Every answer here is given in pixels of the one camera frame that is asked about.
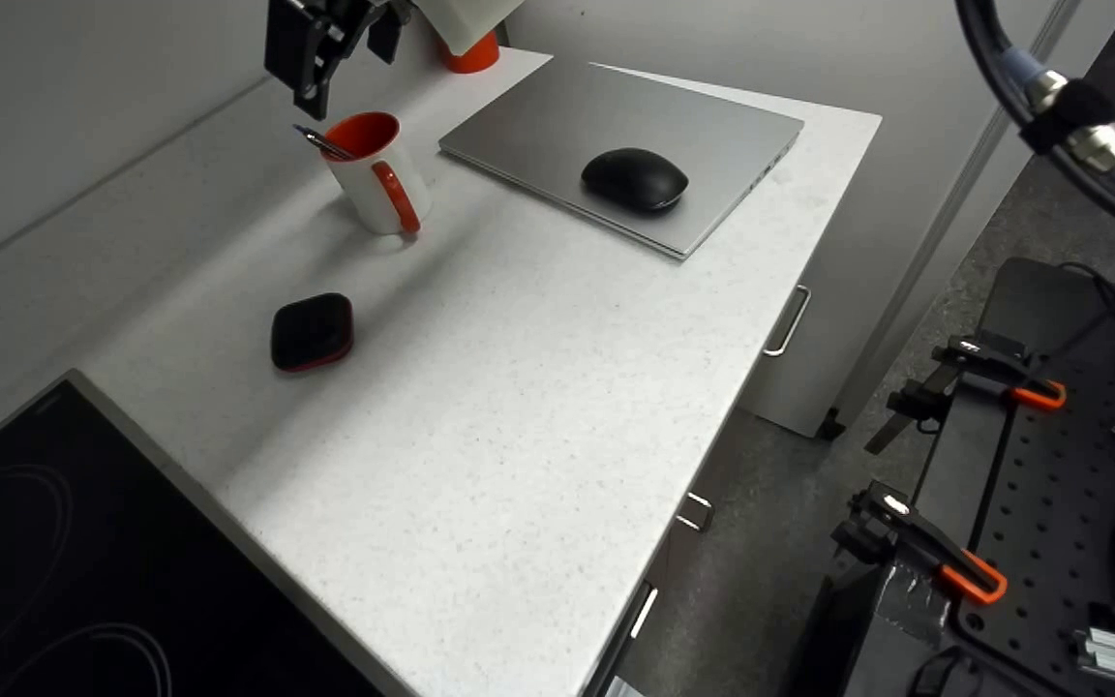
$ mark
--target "white table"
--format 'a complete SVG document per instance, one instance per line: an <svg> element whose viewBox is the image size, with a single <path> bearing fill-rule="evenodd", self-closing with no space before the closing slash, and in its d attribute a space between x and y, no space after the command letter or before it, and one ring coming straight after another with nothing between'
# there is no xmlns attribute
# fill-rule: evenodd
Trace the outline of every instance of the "white table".
<svg viewBox="0 0 1115 697"><path fill-rule="evenodd" d="M676 83L805 132L668 262L437 156L532 67L509 50L479 76L344 97L396 108L434 182L414 249L357 232L260 85L0 256L24 327L0 328L0 367L20 367L0 403L85 367L418 693L584 685L877 123ZM185 262L134 279L140 235L185 243ZM90 249L109 262L94 279ZM150 290L105 301L116 279ZM270 314L321 290L357 301L357 355L278 377ZM20 343L74 297L90 321Z"/></svg>

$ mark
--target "white wall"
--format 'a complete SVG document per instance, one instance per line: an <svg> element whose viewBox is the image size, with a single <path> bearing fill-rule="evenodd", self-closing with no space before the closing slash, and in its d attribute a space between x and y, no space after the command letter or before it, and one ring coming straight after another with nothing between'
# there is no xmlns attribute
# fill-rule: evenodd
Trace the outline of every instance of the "white wall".
<svg viewBox="0 0 1115 697"><path fill-rule="evenodd" d="M264 0L0 0L0 243L223 103Z"/></svg>

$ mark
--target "clamp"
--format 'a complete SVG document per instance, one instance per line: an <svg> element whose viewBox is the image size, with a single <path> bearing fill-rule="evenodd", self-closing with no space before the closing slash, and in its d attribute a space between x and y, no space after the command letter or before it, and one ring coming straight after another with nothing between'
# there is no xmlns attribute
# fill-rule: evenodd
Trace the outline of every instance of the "clamp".
<svg viewBox="0 0 1115 697"><path fill-rule="evenodd" d="M1058 413L1069 403L1063 383L1038 378L1028 370L1032 355L994 332L953 337L931 361L939 361L939 367L929 378L907 378L907 387L891 395L892 417L867 440L867 453L882 453L910 422L939 431L953 387L985 392L1041 413Z"/></svg>
<svg viewBox="0 0 1115 697"><path fill-rule="evenodd" d="M850 520L843 520L833 540L841 551L856 552L867 564L891 559L917 563L949 598L963 598L980 608L992 608L1006 598L1011 582L980 552L954 547L939 528L922 520L901 493L887 485L867 485L850 494Z"/></svg>
<svg viewBox="0 0 1115 697"><path fill-rule="evenodd" d="M931 352L939 365L960 370L963 387L1011 399L1016 408L1058 413L1069 403L1069 387L1058 378L1038 378L1028 370L1032 355L1024 343L994 337L994 332L970 332L954 337L944 350Z"/></svg>

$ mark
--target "orange cup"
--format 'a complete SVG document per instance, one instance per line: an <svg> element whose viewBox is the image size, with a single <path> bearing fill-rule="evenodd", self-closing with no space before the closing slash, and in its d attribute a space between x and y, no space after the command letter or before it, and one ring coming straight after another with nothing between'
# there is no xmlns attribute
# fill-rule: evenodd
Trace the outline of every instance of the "orange cup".
<svg viewBox="0 0 1115 697"><path fill-rule="evenodd" d="M494 31L487 31L467 53L448 53L448 45L442 41L442 63L445 63L452 74L491 70L494 58L500 58Z"/></svg>
<svg viewBox="0 0 1115 697"><path fill-rule="evenodd" d="M428 205L428 188L403 148L390 114L358 114L326 132L348 159L326 156L357 218L379 235L414 240Z"/></svg>

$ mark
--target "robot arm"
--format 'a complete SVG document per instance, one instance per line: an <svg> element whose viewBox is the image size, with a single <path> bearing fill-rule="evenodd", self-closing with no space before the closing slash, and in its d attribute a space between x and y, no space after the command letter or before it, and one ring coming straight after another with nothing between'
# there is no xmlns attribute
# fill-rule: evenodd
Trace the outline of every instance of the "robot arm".
<svg viewBox="0 0 1115 697"><path fill-rule="evenodd" d="M994 0L954 0L966 45L1020 139L1115 214L1115 108L1086 83L1041 67L998 27Z"/></svg>
<svg viewBox="0 0 1115 697"><path fill-rule="evenodd" d="M264 67L294 89L294 103L326 120L330 76L357 50L371 27L368 45L390 63L403 31L403 12L387 0L270 0Z"/></svg>

